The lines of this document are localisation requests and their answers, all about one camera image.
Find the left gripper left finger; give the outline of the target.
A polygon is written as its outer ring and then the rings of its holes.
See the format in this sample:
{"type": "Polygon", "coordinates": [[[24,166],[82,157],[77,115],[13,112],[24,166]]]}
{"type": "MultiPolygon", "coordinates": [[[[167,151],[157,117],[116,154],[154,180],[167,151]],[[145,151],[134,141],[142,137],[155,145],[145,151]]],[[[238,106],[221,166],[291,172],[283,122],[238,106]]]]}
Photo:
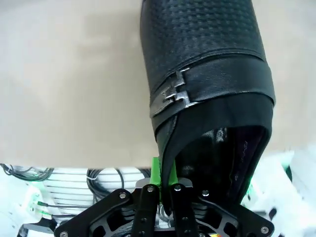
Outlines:
{"type": "Polygon", "coordinates": [[[54,237],[153,237],[159,204],[159,159],[130,193],[117,189],[54,231],[54,237]]]}

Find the black buckle shoe with stuffing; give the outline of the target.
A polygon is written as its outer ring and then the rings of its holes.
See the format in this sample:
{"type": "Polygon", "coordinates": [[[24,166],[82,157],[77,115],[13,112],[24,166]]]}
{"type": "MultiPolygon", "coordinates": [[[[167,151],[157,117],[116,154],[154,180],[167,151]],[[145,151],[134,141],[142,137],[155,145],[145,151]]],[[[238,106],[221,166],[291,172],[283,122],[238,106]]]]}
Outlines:
{"type": "Polygon", "coordinates": [[[276,102],[252,1],[142,0],[140,40],[166,213],[172,170],[240,203],[276,102]]]}

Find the black box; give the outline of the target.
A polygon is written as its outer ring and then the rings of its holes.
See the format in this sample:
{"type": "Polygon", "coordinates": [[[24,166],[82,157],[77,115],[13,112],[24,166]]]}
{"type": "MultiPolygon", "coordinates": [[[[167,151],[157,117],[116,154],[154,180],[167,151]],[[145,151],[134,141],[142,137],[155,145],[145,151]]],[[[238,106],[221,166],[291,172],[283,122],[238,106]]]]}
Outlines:
{"type": "Polygon", "coordinates": [[[23,227],[36,232],[54,234],[57,222],[54,219],[41,218],[37,223],[23,224],[23,227]]]}

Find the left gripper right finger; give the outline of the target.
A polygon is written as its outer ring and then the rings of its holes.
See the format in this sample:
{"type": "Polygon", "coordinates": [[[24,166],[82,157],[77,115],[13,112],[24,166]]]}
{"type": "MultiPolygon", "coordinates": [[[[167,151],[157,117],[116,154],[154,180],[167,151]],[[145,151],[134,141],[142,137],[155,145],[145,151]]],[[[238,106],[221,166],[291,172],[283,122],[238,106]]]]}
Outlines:
{"type": "Polygon", "coordinates": [[[272,237],[271,221],[244,206],[221,200],[210,190],[181,184],[170,172],[170,201],[177,237],[272,237]]]}

